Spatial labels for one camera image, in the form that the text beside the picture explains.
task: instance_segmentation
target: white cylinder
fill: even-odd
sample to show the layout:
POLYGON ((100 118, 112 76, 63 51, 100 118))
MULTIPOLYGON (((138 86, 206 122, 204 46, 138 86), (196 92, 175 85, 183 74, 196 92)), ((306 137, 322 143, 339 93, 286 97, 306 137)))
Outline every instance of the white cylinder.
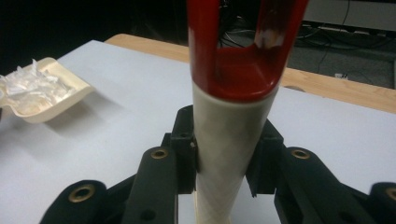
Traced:
POLYGON ((226 224, 277 88, 253 103, 215 98, 192 84, 198 144, 197 224, 226 224))

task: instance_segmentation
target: screw hole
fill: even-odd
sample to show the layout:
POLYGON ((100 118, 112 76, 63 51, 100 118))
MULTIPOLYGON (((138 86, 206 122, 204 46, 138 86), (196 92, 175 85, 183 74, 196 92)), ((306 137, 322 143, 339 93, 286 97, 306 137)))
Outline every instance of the screw hole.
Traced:
POLYGON ((158 149, 151 152, 151 157, 154 159, 163 159, 168 156, 168 151, 165 149, 158 149))
POLYGON ((140 218, 145 221, 150 221, 150 220, 154 219, 155 216, 156 216, 155 212, 150 209, 147 209, 140 214, 140 218))
POLYGON ((295 149, 291 152, 291 155, 293 155, 295 158, 302 159, 302 160, 307 160, 309 157, 309 153, 306 151, 300 150, 300 149, 295 149))
POLYGON ((349 213, 340 212, 338 215, 340 216, 341 219, 343 219, 347 223, 355 223, 356 222, 356 219, 349 213))
POLYGON ((92 184, 82 185, 76 189, 74 189, 69 194, 69 201, 72 203, 81 203, 85 200, 91 198, 91 196, 95 193, 95 186, 92 184))
POLYGON ((396 188, 388 188, 387 194, 393 201, 396 201, 396 188))

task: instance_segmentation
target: plastic packaging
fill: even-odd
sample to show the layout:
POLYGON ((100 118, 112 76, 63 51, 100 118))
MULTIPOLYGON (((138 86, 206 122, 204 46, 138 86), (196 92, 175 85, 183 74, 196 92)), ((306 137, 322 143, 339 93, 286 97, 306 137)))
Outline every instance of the plastic packaging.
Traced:
POLYGON ((46 58, 0 78, 0 106, 28 122, 54 118, 94 88, 46 58))

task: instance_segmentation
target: clear plastic wrap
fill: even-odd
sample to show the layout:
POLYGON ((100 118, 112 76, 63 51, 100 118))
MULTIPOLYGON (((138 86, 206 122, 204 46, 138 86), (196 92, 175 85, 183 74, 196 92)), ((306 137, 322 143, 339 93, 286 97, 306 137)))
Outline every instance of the clear plastic wrap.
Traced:
POLYGON ((0 97, 6 99, 3 104, 12 105, 22 115, 46 110, 76 91, 48 71, 38 71, 35 60, 29 71, 18 67, 8 76, 0 77, 0 87, 3 91, 0 97))

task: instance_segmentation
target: white table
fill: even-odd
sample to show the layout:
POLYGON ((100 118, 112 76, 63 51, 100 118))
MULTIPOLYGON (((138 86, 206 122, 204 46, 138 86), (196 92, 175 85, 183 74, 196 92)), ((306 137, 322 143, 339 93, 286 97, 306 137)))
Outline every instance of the white table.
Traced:
MULTIPOLYGON (((38 223, 68 185, 111 187, 135 174, 143 152, 171 132, 190 105, 187 63, 92 41, 59 63, 96 88, 42 124, 0 123, 0 223, 38 223)), ((281 88, 269 119, 288 147, 315 152, 339 180, 368 193, 396 181, 396 115, 281 88)), ((192 197, 179 198, 179 223, 194 223, 192 197)), ((233 223, 279 223, 272 196, 252 199, 244 183, 233 223)))

